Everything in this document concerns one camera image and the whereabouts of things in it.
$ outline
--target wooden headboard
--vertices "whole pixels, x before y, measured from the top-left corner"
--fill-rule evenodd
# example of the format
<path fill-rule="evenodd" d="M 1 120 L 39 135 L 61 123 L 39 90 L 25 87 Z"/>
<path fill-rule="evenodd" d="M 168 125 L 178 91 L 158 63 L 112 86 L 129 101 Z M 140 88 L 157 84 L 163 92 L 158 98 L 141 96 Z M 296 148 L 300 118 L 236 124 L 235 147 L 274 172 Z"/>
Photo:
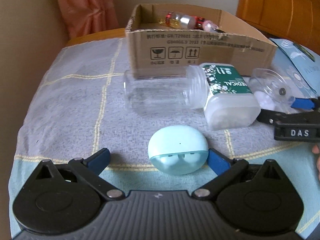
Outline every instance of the wooden headboard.
<path fill-rule="evenodd" d="M 320 54 L 320 0 L 239 0 L 236 15 Z"/>

